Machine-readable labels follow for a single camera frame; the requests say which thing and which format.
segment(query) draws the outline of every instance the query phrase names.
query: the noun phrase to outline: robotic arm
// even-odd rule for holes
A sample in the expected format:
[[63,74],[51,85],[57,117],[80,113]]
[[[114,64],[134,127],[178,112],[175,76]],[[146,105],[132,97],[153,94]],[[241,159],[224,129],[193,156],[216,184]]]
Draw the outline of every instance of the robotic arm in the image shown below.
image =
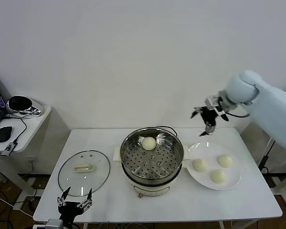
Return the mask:
[[253,71],[244,71],[230,79],[218,95],[207,97],[206,106],[195,107],[192,118],[200,113],[206,124],[201,135],[215,130],[216,117],[229,121],[226,114],[241,105],[252,120],[286,149],[286,92],[264,82]]

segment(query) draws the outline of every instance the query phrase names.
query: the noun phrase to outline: computer mouse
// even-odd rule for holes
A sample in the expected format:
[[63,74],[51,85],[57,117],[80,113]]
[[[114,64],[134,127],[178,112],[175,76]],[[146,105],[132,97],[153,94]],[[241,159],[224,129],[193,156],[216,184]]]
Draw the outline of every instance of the computer mouse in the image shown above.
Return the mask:
[[10,138],[12,127],[5,126],[0,128],[0,142],[6,142]]

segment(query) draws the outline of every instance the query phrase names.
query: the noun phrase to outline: wooden floor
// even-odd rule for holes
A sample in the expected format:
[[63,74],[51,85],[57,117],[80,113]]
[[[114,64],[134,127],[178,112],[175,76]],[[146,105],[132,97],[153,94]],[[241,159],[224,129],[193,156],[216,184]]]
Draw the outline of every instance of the wooden floor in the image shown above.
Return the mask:
[[[37,178],[34,186],[37,188],[45,188],[48,182],[48,178]],[[20,194],[20,189],[16,187],[13,183],[7,182],[6,184],[0,185],[0,190],[6,195],[8,202],[15,202],[17,196]],[[0,198],[6,200],[5,196],[0,193]],[[283,210],[283,216],[281,218],[276,219],[263,219],[257,223],[248,227],[248,229],[286,229],[286,206],[281,199],[281,197],[276,197],[279,205]],[[35,200],[33,202],[33,207],[36,207],[38,201]],[[0,229],[29,229],[32,228],[34,221],[29,216],[24,215],[20,211],[14,211],[11,207],[7,206],[5,203],[0,201],[0,213],[4,210],[4,212],[0,215],[0,220],[7,220],[9,218],[12,226],[8,227],[7,222],[0,221]],[[27,212],[30,215],[34,213],[29,209],[28,203],[24,203],[22,210]],[[225,227],[230,228],[231,222],[225,222]],[[218,222],[202,222],[202,223],[155,223],[155,224],[144,224],[150,229],[219,229]],[[95,229],[99,225],[98,224],[89,224],[89,229]],[[116,224],[102,224],[100,229],[118,229]],[[127,229],[144,229],[144,226],[139,224],[131,224],[127,227]]]

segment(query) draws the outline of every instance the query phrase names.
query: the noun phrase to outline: glass lid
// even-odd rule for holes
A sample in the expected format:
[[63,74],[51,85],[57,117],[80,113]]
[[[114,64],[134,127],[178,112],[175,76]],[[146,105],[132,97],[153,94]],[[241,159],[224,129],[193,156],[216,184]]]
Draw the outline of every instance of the glass lid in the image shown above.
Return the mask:
[[58,174],[58,185],[62,191],[71,187],[70,196],[81,197],[98,190],[110,173],[108,158],[95,150],[81,151],[70,157]]

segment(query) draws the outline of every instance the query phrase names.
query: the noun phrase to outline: stainless steel steamer basket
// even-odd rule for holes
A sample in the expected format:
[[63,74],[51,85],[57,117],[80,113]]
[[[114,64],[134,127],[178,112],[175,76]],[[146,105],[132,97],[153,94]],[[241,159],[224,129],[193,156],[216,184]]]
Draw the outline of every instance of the stainless steel steamer basket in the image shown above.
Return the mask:
[[[154,150],[144,150],[145,137],[156,140]],[[184,156],[177,136],[158,128],[147,127],[130,133],[122,142],[120,156],[127,176],[145,186],[160,186],[173,180],[180,171]]]

